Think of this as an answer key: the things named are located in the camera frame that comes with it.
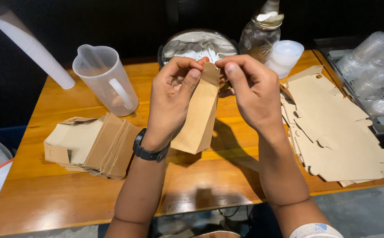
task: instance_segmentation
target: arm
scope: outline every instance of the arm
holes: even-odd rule
[[[236,95],[243,119],[259,136],[261,186],[284,237],[299,226],[328,220],[311,200],[282,123],[279,79],[275,72],[250,56],[230,56],[216,62],[224,68],[232,89],[220,97]]]
[[[151,89],[148,128],[141,146],[148,151],[164,149],[186,118],[189,100],[199,83],[202,64],[192,58],[174,57],[154,78]],[[184,78],[182,84],[176,79]],[[118,195],[114,218],[106,238],[145,238],[161,196],[166,168],[159,163],[134,157]]]

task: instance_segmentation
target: dark background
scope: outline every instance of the dark background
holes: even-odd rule
[[[8,0],[4,1],[63,67],[78,46],[105,45],[121,58],[156,56],[171,35],[217,30],[239,41],[264,0]],[[281,39],[314,47],[312,39],[384,31],[384,0],[281,0]],[[26,125],[47,75],[0,31],[0,127]]]

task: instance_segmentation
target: tabletop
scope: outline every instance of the tabletop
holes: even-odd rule
[[[324,59],[317,58],[316,53],[304,51],[290,75],[321,65],[320,60]],[[124,62],[140,101],[136,111],[124,118],[146,127],[151,82],[159,65],[156,59],[141,61]],[[108,111],[72,70],[68,72],[76,80],[73,88],[64,90],[48,77],[39,96],[0,193],[0,235],[100,224],[113,217],[122,180],[70,172],[44,159],[43,141],[58,122],[73,116],[98,118]],[[336,77],[326,68],[322,74],[332,82]],[[257,133],[243,121],[235,97],[220,98],[211,148],[198,154],[170,150],[155,215],[264,202],[257,160]],[[308,174],[297,157],[296,162],[312,196],[384,186],[383,178],[343,188],[337,182],[324,182],[319,176]]]

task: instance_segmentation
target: smartwatch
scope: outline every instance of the smartwatch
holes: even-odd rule
[[[170,147],[170,142],[164,149],[160,151],[147,151],[146,149],[140,146],[145,132],[146,128],[143,128],[142,131],[140,131],[139,134],[136,136],[135,142],[133,143],[133,153],[143,160],[156,160],[157,162],[160,162],[167,156],[168,148]]]

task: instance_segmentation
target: clear plastic pitcher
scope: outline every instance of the clear plastic pitcher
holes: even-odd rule
[[[127,116],[136,110],[138,98],[113,48],[79,46],[73,71],[116,116]]]

